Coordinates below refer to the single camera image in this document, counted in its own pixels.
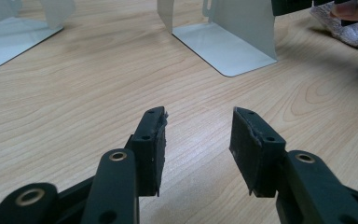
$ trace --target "wood grain surface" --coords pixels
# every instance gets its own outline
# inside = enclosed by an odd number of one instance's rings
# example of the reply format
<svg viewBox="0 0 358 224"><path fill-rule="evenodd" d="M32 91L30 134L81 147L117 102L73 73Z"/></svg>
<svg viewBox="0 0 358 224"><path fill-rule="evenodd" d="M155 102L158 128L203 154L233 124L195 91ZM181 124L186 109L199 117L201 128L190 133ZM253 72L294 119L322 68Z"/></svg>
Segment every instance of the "wood grain surface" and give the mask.
<svg viewBox="0 0 358 224"><path fill-rule="evenodd" d="M201 2L177 3L186 13L175 24L203 21L185 16ZM0 202L29 183L62 191L94 175L160 105L166 162L160 197L140 201L142 223L279 223L275 200L248 195L228 150L234 106L358 189L358 49L308 10L277 18L275 41L278 63L223 77L165 30L155 0L76 0L63 31L0 66Z"/></svg>

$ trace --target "finger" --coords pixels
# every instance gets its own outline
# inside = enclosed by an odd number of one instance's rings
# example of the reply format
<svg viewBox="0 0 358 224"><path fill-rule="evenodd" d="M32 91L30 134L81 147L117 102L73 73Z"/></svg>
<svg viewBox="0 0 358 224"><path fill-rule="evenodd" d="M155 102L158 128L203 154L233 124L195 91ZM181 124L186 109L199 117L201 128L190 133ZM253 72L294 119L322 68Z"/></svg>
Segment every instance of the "finger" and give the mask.
<svg viewBox="0 0 358 224"><path fill-rule="evenodd" d="M332 13L346 21L358 21L358 4L355 1L349 1L342 4L333 5Z"/></svg>

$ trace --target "wooden table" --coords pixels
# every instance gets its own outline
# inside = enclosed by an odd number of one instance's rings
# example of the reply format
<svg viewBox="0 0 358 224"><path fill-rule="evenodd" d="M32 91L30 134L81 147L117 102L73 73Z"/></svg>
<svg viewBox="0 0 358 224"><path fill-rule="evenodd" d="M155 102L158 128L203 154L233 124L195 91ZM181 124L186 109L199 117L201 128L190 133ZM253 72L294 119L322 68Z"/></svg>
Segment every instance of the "wooden table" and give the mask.
<svg viewBox="0 0 358 224"><path fill-rule="evenodd" d="M180 7L201 1L190 2ZM142 223L279 223L275 200L248 195L228 150L234 106L358 189L358 49L307 10L275 24L279 62L223 77L165 30L156 1L76 0L63 31L0 66L0 202L29 183L62 191L94 175L159 105L166 162L160 197L140 201Z"/></svg>

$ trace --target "light wood tabletop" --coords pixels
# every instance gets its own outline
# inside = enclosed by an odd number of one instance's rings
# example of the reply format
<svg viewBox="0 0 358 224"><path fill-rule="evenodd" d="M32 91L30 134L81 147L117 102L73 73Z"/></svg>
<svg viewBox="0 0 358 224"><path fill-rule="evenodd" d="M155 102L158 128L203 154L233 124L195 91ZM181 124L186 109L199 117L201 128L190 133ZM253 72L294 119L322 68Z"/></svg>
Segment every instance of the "light wood tabletop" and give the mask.
<svg viewBox="0 0 358 224"><path fill-rule="evenodd" d="M169 34L155 0L76 0L63 25L0 66L0 202L30 183L62 191L93 176L104 152L124 147L160 105L166 161L160 197L140 199L141 223L280 223L275 199L248 195L228 150L234 106L358 190L358 49L308 10L276 18L277 63L237 77Z"/></svg>

